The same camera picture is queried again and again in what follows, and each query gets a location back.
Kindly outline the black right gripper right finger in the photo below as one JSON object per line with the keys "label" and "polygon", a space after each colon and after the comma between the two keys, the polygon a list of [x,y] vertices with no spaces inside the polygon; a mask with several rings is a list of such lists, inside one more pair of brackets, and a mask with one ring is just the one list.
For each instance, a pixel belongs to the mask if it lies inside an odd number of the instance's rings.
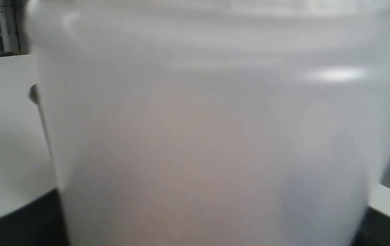
{"label": "black right gripper right finger", "polygon": [[390,207],[369,206],[356,234],[357,246],[390,246]]}

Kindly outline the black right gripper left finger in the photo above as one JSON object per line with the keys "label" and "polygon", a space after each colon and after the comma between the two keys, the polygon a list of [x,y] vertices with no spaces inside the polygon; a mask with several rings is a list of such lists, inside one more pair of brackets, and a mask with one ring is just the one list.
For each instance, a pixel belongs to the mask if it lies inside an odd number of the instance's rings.
{"label": "black right gripper left finger", "polygon": [[0,217],[0,246],[68,246],[59,191]]}

